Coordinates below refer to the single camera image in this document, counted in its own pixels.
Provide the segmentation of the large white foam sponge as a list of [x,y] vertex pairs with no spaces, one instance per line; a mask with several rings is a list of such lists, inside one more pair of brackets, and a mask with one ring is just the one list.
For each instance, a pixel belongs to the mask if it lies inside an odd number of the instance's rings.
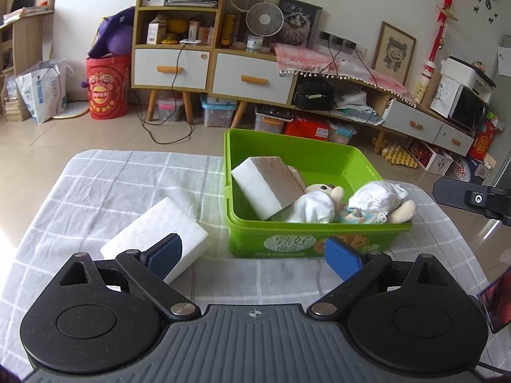
[[170,284],[205,253],[209,246],[209,233],[170,198],[164,198],[117,233],[103,245],[101,255],[104,259],[114,259],[126,250],[146,251],[171,233],[176,233],[181,239],[181,258],[177,262],[170,256],[156,259],[161,268],[167,270],[172,267],[165,277],[160,276]]

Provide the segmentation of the green plastic storage box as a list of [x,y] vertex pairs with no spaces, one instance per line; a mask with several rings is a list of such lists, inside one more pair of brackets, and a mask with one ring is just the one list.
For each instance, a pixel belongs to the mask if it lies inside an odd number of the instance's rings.
[[327,224],[261,221],[231,171],[251,156],[279,156],[296,169],[306,188],[313,184],[341,186],[348,199],[366,183],[383,181],[356,147],[268,132],[233,129],[224,134],[225,213],[230,252],[237,258],[312,258],[324,253],[326,239],[343,239],[361,252],[385,251],[412,223]]

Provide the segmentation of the doll in white clothes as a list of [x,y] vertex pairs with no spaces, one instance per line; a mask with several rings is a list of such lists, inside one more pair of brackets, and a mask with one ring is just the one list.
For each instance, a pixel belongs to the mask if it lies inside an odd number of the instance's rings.
[[313,184],[293,204],[271,217],[273,222],[327,224],[343,206],[341,186]]

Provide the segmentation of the yellow egg tray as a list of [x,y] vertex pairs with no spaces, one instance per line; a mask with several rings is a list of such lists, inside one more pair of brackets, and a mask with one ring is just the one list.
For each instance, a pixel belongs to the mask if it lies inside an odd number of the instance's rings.
[[381,150],[383,159],[393,165],[404,166],[410,169],[417,168],[417,162],[408,150],[398,144],[390,144]]

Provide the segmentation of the red cardboard box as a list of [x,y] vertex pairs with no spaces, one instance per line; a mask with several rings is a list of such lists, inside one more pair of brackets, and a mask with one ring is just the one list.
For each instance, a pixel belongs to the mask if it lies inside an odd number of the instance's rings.
[[329,137],[329,123],[324,116],[308,112],[292,112],[293,119],[285,123],[284,135],[326,141]]

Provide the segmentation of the clear box blue lid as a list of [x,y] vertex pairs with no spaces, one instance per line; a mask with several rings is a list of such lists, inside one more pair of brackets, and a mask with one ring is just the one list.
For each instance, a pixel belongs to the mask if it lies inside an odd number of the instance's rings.
[[228,128],[231,126],[238,106],[236,100],[202,94],[200,96],[200,103],[203,108],[203,124],[206,127]]

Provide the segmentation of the low tv cabinet white drawers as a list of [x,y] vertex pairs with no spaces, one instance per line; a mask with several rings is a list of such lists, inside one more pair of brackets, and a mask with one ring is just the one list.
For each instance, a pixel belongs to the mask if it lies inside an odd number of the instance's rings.
[[363,121],[378,130],[375,153],[383,150],[385,135],[391,132],[461,156],[466,155],[473,144],[474,137],[469,132],[417,106],[404,86],[381,73],[368,71],[363,79],[332,74],[316,75],[314,79],[328,83],[336,94],[343,94],[351,88],[365,93],[366,103],[371,106],[374,116],[383,120],[380,124],[372,123],[369,118]]

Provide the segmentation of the framed cartoon girl picture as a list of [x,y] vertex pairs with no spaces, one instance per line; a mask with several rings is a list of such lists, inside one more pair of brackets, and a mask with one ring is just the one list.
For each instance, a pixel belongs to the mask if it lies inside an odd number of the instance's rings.
[[401,29],[382,22],[371,68],[404,85],[416,48],[416,38]]

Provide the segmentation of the red cartoon storage bin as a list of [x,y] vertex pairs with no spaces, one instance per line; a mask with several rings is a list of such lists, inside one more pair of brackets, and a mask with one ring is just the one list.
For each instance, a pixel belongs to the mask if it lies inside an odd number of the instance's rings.
[[85,84],[93,119],[114,119],[127,113],[131,63],[131,56],[86,59]]

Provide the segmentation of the red hanging knot decoration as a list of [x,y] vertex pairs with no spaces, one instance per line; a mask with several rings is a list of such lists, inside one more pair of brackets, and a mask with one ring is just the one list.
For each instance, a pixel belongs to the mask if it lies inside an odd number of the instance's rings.
[[448,21],[452,20],[454,22],[457,22],[457,18],[452,12],[452,4],[453,0],[443,0],[443,4],[437,6],[438,32],[433,42],[433,46],[431,48],[428,61],[434,62],[437,57],[438,51],[442,48]]

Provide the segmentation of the white paper shopping bag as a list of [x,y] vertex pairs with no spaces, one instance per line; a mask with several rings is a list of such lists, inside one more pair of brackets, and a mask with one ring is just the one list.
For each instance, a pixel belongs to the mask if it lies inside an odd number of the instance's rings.
[[66,108],[67,71],[65,59],[52,59],[40,61],[17,75],[17,90],[36,123],[42,124]]

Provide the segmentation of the pink checked cloth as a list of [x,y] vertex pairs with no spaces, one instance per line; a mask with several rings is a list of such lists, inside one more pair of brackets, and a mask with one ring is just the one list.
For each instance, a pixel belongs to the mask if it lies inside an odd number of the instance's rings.
[[280,75],[346,79],[377,89],[406,105],[416,106],[414,98],[403,84],[343,52],[337,56],[328,56],[311,49],[283,43],[273,43],[272,50],[275,52]]

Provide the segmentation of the framed cat picture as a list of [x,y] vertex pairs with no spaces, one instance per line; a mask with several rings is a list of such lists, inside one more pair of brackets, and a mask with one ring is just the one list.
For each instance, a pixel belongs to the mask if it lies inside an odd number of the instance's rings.
[[298,0],[279,0],[284,24],[274,41],[311,49],[319,27],[322,8]]

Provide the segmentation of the white desk fan front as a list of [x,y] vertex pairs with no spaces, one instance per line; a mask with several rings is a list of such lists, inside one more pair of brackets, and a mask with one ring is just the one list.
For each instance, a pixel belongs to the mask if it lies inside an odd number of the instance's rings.
[[259,52],[264,40],[277,35],[283,24],[284,15],[277,5],[268,2],[253,5],[246,15],[246,26],[249,30],[246,50]]

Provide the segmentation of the wooden desk at left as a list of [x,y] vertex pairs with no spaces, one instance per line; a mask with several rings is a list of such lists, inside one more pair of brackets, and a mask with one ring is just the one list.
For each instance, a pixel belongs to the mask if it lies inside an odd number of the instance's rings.
[[16,77],[42,60],[43,23],[55,0],[1,0],[1,116],[24,121],[29,112]]

